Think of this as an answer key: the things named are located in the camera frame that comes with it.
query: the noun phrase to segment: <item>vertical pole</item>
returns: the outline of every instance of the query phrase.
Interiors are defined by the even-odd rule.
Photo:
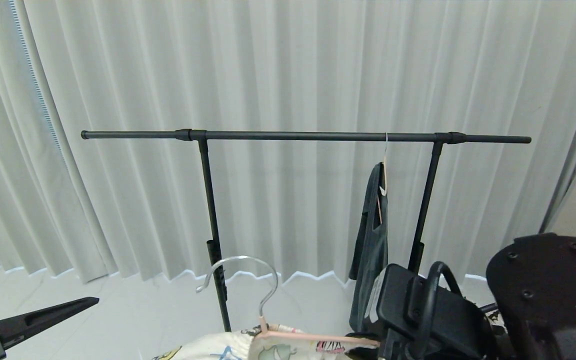
[[[419,209],[419,217],[416,220],[416,230],[414,230],[414,239],[412,241],[410,258],[408,260],[409,271],[415,273],[419,273],[421,258],[424,255],[424,243],[421,242],[421,235],[424,232],[424,224],[426,223],[426,215],[428,214],[428,205],[430,205],[430,194],[433,192],[435,175],[437,174],[437,165],[439,164],[439,156],[442,154],[443,146],[443,141],[435,141],[434,144],[432,144],[432,156],[430,157],[428,176],[425,178],[425,187],[423,189],[423,197],[421,198],[421,208]]]
[[[201,170],[203,171],[203,185],[206,190],[206,200],[208,201],[208,216],[210,216],[210,231],[212,241],[208,242],[208,255],[210,264],[214,265],[222,259],[222,246],[219,242],[219,229],[217,228],[217,212],[215,210],[215,194],[213,193],[213,178],[210,173],[210,160],[208,158],[208,141],[206,137],[197,140],[199,143],[199,153],[201,154]],[[217,300],[219,310],[221,310],[221,321],[226,332],[231,331],[231,319],[228,315],[226,305],[226,282],[224,281],[224,267],[220,266],[214,273],[214,284],[217,289]]]

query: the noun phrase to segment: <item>hanging garment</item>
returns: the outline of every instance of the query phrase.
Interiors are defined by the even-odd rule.
[[[269,324],[268,328],[302,333],[283,325]],[[240,332],[213,333],[152,360],[352,360],[346,353],[358,347],[354,343],[338,341],[256,338],[260,333],[260,326]]]
[[[385,187],[383,167],[382,162],[376,164],[368,178],[348,275],[350,279],[356,280],[349,323],[350,328],[357,332],[365,330],[362,320],[373,283],[388,265],[388,197],[380,191],[380,187]]]

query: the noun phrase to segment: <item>green cartoon character print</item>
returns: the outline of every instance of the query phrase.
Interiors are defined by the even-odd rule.
[[[296,353],[288,344],[277,344],[261,350],[258,360],[290,360],[290,355]]]

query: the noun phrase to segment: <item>cartoon print shirt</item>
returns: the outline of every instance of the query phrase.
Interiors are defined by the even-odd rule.
[[[268,328],[302,333],[283,325],[268,324]],[[255,338],[260,332],[260,327],[256,326],[240,332],[211,333],[152,360],[350,360],[347,351],[364,347],[338,341]]]

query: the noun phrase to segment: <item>clothes hanger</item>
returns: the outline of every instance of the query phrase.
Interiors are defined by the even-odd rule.
[[[388,192],[388,178],[387,178],[387,171],[386,171],[386,154],[388,153],[388,131],[386,131],[386,148],[383,150],[383,160],[381,160],[381,167],[383,168],[383,187],[381,184],[379,185],[379,192],[381,196],[386,196]],[[382,202],[379,200],[379,195],[377,195],[377,212],[379,213],[379,225],[384,223],[384,219],[382,219]]]
[[[238,256],[231,256],[226,257],[225,259],[219,260],[215,262],[210,268],[210,272],[206,274],[206,278],[203,281],[203,285],[197,286],[195,292],[200,293],[208,287],[210,284],[210,279],[213,276],[213,273],[217,268],[221,267],[223,264],[228,262],[232,262],[234,260],[254,260],[259,264],[263,264],[268,267],[272,273],[272,280],[274,280],[274,284],[272,285],[272,289],[266,296],[261,299],[259,303],[259,326],[261,328],[261,333],[259,333],[256,337],[259,338],[284,338],[284,339],[300,339],[300,340],[310,340],[315,342],[345,342],[345,343],[352,343],[352,344],[360,344],[363,346],[370,346],[370,347],[379,347],[379,341],[370,340],[370,339],[363,339],[360,337],[349,337],[349,336],[334,336],[334,335],[317,335],[313,333],[303,333],[303,332],[282,332],[282,331],[273,331],[268,329],[268,324],[266,323],[266,318],[264,317],[264,305],[270,298],[275,294],[277,288],[279,286],[279,276],[277,276],[277,270],[270,265],[269,263],[260,260],[256,257],[246,256],[246,255],[238,255]]]

